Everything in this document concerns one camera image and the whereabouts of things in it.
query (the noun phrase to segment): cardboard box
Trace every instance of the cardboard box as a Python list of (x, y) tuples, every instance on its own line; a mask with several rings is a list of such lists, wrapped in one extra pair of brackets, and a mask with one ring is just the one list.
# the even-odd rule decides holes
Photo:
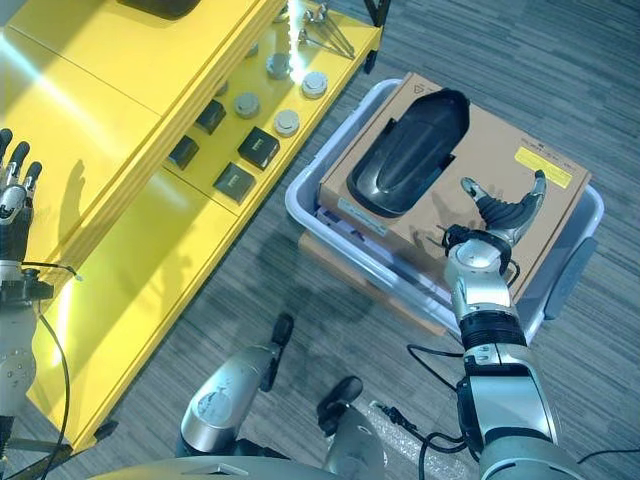
[(304, 232), (302, 234), (298, 241), (298, 247), (331, 272), (336, 278), (342, 280), (356, 290), (359, 290), (361, 293), (369, 296), (376, 302), (384, 305), (399, 317), (415, 323), (434, 335), (444, 335), (447, 331), (447, 329), (442, 325), (429, 322), (428, 320), (414, 314), (398, 299), (387, 295), (375, 285), (371, 284), (364, 276), (345, 264), (341, 259), (329, 251), (329, 249), (313, 238), (309, 232)]
[(389, 120), (398, 120), (417, 98), (440, 89), (419, 75), (407, 75), (325, 174), (319, 202), (445, 286), (446, 257), (439, 246), (443, 234), (439, 226), (484, 228), (476, 205), (460, 187), (460, 180), (471, 177), (490, 194), (504, 201), (519, 202), (531, 189), (534, 172), (542, 169), (547, 176), (544, 204), (512, 255), (521, 268), (511, 287), (517, 300), (589, 182), (589, 172), (580, 165), (472, 104), (469, 131), (453, 150), (455, 159), (407, 213), (398, 218), (376, 215), (360, 205), (347, 188), (347, 176)]

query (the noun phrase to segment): bubble wrap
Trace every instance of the bubble wrap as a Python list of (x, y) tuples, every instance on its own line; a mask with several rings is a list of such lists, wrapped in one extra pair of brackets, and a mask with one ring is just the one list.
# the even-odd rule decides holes
[[(394, 425), (373, 404), (356, 401), (354, 406), (367, 417), (376, 429), (385, 449), (394, 449), (417, 465), (421, 444), (416, 438), (398, 425)], [(438, 480), (465, 480), (471, 478), (472, 472), (467, 465), (456, 458), (456, 455), (438, 453), (427, 450), (424, 469), (426, 478)]]

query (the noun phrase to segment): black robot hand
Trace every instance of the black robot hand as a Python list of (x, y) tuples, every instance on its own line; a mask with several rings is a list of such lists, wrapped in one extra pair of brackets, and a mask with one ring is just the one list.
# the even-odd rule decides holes
[(33, 196), (42, 165), (33, 162), (20, 184), (20, 169), (30, 148), (27, 142), (20, 142), (5, 166), (4, 155), (12, 139), (11, 130), (0, 130), (0, 261), (22, 262), (27, 251)]
[(519, 203), (509, 203), (489, 195), (471, 178), (461, 181), (462, 188), (476, 202), (489, 233), (515, 246), (527, 232), (542, 206), (547, 182), (542, 170), (535, 173), (533, 188)]

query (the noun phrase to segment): gray carpet floor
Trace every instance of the gray carpet floor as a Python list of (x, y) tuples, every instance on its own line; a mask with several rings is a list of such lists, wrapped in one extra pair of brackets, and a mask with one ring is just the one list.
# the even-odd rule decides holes
[[(336, 9), (366, 19), (360, 0)], [(404, 351), (454, 349), (328, 275), (297, 249), (287, 186), (360, 98), (385, 78), (418, 72), (553, 145), (593, 172), (606, 216), (582, 280), (533, 342), (576, 458), (640, 446), (640, 5), (634, 0), (394, 0), (377, 67), (335, 103), (273, 194), (184, 311), (115, 409), (116, 433), (50, 475), (85, 478), (170, 457), (189, 398), (224, 359), (268, 337), (286, 310), (297, 320), (273, 391), (258, 396), (242, 435), (318, 465), (326, 441), (314, 407), (346, 374), (425, 431), (456, 432), (455, 398)], [(434, 360), (451, 381), (460, 362)], [(416, 445), (384, 428), (389, 480), (416, 478)], [(16, 433), (55, 438), (29, 406)], [(35, 455), (12, 454), (14, 467)], [(462, 452), (429, 454), (429, 478), (475, 478)], [(585, 464), (588, 478), (637, 479), (640, 455)]]

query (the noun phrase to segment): plastic storage bin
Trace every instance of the plastic storage bin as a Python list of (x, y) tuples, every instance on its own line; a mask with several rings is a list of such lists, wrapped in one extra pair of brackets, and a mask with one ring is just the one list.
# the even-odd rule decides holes
[[(399, 79), (385, 80), (369, 91), (358, 108), (318, 151), (314, 160), (291, 183), (285, 203), (289, 214), (297, 222), (360, 271), (371, 283), (400, 299), (416, 314), (427, 320), (435, 320), (459, 334), (448, 292), (372, 241), (364, 239), (359, 245), (348, 239), (348, 235), (339, 231), (344, 228), (341, 225), (344, 222), (338, 221), (329, 227), (315, 216), (319, 208), (318, 187), (323, 175), (400, 82)], [(596, 243), (591, 237), (603, 213), (602, 198), (588, 185), (565, 228), (517, 304), (520, 322), (528, 341), (531, 341), (545, 318), (557, 316), (571, 293), (595, 249)]]

